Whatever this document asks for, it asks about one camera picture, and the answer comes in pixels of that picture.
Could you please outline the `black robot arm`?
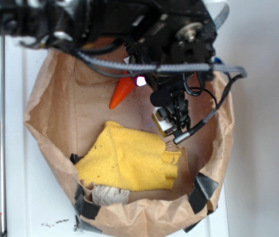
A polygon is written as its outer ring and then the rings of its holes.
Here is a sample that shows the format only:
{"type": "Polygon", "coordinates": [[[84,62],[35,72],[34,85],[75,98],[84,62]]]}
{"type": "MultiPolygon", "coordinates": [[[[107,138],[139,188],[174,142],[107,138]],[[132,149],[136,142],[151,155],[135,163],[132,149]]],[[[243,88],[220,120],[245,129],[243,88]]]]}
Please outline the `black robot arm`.
{"type": "Polygon", "coordinates": [[[201,0],[0,0],[0,35],[94,70],[212,79],[216,26],[201,0]]]}

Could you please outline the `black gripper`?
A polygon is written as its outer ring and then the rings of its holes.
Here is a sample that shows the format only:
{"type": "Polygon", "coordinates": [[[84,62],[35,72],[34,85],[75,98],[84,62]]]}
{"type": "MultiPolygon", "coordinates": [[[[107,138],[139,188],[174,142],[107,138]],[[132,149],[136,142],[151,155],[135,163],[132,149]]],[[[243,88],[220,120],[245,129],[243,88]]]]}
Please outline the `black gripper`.
{"type": "Polygon", "coordinates": [[[164,66],[130,70],[133,78],[143,76],[149,85],[178,85],[196,70],[181,66],[211,64],[216,26],[202,0],[129,0],[133,27],[127,52],[132,64],[164,66]]]}

